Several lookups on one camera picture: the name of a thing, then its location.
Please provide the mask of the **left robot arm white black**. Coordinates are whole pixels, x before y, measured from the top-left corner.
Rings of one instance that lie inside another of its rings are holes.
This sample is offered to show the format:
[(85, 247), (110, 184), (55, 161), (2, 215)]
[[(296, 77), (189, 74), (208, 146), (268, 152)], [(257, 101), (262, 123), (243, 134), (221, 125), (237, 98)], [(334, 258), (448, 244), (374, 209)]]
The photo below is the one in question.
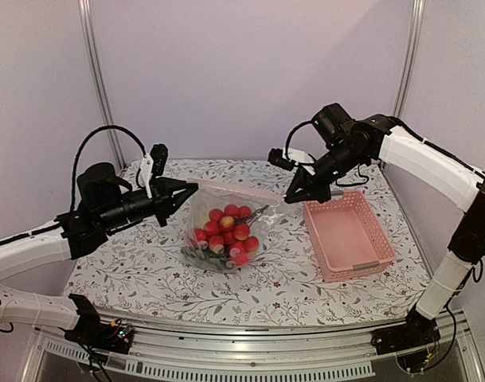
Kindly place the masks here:
[(75, 331), (88, 345), (99, 345), (106, 330), (87, 298), (13, 290), (3, 286), (2, 280), (47, 263), (90, 255), (109, 236), (151, 216), (164, 227), (198, 185), (149, 176), (145, 189), (133, 189), (107, 162), (87, 168), (77, 185), (81, 197), (77, 209), (57, 216), (50, 226), (0, 240), (0, 324), (55, 326)]

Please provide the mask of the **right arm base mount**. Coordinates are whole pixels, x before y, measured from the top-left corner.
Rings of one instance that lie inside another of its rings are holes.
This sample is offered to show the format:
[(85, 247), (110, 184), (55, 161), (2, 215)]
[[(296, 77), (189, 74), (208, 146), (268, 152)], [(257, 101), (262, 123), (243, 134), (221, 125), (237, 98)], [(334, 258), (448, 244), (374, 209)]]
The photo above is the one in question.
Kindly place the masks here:
[(377, 355), (398, 353), (398, 366), (410, 374), (423, 372), (438, 350), (440, 332), (436, 319), (427, 319), (411, 310), (400, 325), (376, 329), (371, 345)]

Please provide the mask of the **red yellow apple toy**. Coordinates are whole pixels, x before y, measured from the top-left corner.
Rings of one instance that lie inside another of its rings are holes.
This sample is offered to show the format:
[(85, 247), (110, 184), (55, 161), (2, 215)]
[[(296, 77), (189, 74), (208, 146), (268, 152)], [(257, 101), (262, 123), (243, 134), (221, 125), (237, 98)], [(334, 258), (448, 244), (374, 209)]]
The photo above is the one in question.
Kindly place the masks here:
[(231, 232), (236, 225), (236, 220), (231, 216), (223, 216), (219, 219), (218, 224), (222, 232)]

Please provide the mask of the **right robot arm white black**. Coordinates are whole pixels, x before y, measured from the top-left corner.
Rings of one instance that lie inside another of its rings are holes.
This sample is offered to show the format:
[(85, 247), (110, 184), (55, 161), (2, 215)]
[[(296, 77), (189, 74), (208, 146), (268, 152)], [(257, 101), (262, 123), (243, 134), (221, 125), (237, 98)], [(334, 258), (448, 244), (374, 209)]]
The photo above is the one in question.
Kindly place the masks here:
[(485, 171), (420, 137), (393, 116), (376, 114), (356, 120), (333, 103), (299, 124), (306, 125), (314, 127), (327, 152), (313, 159), (304, 151), (291, 149), (291, 140), (286, 139), (274, 161), (295, 171), (286, 203), (327, 202), (331, 185), (338, 179), (353, 168), (379, 161), (423, 181), (463, 213), (432, 281), (408, 313), (409, 322), (399, 330), (402, 344), (415, 347), (429, 335), (428, 321), (448, 305), (473, 266), (485, 256)]

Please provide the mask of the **small red peach toy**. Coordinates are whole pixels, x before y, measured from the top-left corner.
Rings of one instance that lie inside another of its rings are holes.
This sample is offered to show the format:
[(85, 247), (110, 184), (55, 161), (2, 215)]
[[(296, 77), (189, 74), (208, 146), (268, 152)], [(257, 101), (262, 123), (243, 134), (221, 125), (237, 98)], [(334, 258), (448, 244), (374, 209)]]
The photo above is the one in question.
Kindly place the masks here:
[(225, 250), (225, 239), (221, 235), (211, 236), (209, 238), (209, 249), (214, 254), (222, 253)]

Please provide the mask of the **red strawberry toy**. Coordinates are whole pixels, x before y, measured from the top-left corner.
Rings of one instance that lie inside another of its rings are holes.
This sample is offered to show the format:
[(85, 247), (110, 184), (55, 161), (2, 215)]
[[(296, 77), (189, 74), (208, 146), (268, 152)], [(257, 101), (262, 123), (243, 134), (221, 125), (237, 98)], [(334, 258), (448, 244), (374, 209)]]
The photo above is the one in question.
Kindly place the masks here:
[(229, 249), (229, 260), (228, 264), (234, 267), (243, 267), (250, 262), (249, 253), (244, 249), (244, 247), (233, 245)]

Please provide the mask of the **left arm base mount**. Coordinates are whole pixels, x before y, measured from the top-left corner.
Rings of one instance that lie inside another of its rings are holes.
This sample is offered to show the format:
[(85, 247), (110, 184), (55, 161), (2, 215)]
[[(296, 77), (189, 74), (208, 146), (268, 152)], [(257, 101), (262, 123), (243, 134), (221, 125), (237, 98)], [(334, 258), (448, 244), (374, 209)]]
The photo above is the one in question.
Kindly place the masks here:
[(117, 318), (113, 322), (102, 322), (90, 301), (79, 294), (68, 296), (75, 304), (78, 322), (72, 329), (64, 330), (68, 341), (93, 349), (106, 350), (127, 355), (134, 338), (134, 326)]

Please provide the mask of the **clear zip top bag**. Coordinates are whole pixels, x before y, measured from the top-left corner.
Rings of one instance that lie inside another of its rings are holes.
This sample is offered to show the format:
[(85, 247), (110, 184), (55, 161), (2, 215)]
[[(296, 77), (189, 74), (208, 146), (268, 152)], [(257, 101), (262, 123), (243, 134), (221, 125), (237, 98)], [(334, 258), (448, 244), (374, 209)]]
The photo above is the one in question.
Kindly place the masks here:
[(271, 230), (292, 207), (278, 194), (197, 179), (181, 253), (194, 266), (231, 273), (263, 251)]

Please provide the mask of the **red yellow peach toy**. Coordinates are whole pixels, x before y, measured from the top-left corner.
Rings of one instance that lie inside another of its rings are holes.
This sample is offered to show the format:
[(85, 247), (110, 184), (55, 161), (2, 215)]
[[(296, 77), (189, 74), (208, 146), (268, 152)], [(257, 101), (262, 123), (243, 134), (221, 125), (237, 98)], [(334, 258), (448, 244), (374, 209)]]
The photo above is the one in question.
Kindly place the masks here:
[(228, 204), (224, 208), (224, 214), (226, 216), (231, 216), (231, 217), (239, 217), (240, 216), (240, 209), (238, 206), (234, 204)]

